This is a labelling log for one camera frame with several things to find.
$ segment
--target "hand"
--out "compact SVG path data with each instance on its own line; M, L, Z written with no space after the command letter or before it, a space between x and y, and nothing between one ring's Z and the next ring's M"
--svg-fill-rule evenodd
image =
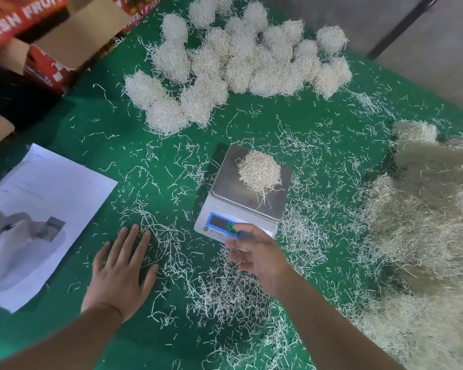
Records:
M238 249L238 252L228 255L228 260L239 262L240 270L255 274L259 278L265 293L279 298L281 287L295 270L286 260L278 243L253 224L235 224L233 228L249 232L255 239L227 241L225 247Z
M122 321L125 322L146 301L156 281L158 265L153 264L150 267L140 286L139 271L151 234L149 231L144 233L134 255L130 258L138 231L139 226L134 224L127 236L127 228L123 227L111 247L106 262L104 260L110 249L110 242L107 242L94 257L93 277L84 296L81 312L99 304L110 305L120 312Z

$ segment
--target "white paper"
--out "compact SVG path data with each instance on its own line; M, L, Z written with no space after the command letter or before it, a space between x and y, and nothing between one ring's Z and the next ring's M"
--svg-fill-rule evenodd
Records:
M40 291L116 185L115 180L31 145L0 181L0 249L7 249L0 263L9 260L0 264L0 275L5 274L0 276L0 307L13 313Z

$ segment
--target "digital scale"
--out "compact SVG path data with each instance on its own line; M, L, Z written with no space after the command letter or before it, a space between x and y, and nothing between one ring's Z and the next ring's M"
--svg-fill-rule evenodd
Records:
M281 184L268 192L265 200L247 188L238 172L238 164L248 149L232 144L202 206L194 230L224 243L241 236L233 229L236 223L250 223L274 238L283 216L292 176L291 168L281 166Z

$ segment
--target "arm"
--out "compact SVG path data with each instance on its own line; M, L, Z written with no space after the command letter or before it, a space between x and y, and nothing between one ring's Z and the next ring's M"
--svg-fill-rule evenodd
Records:
M234 229L252 233L255 240L227 242L226 247L238 249L228 259L255 274L264 292L283 304L319 370L403 369L303 279L264 231L251 224L235 224Z
M138 226L118 234L110 249L106 243L93 262L93 277L81 306L81 314L42 342L0 361L0 370L92 369L118 327L146 300L156 280L157 265L149 269L142 286L139 271L150 234L144 233L130 258Z

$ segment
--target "blue display frame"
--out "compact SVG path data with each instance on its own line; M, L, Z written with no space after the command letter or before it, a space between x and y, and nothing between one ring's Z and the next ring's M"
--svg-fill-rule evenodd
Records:
M219 215L219 214L217 214L217 213L215 213L215 212L212 211L212 212L209 214L209 217L207 218L206 226L208 226L208 227L210 227L210 228L213 228L213 229L215 229L215 230L218 230L218 231L220 231L220 232L224 232L224 233L226 233L226 234L228 234L228 235L231 235L231 236L235 237L235 239L238 239L238 238L239 238L240 234L237 235L237 234L234 234L233 232L229 232L228 230L224 230L224 229L222 229L222 228L220 228L220 227L217 227L217 226L215 226L214 224L210 224L209 221L211 220L211 217L213 217L213 216L219 217L219 218L224 219L224 220L226 220L226 221L228 221L228 222L235 223L234 220L231 220L231 219L228 219L228 218L226 218L226 217L223 217L223 216L221 216L221 215Z

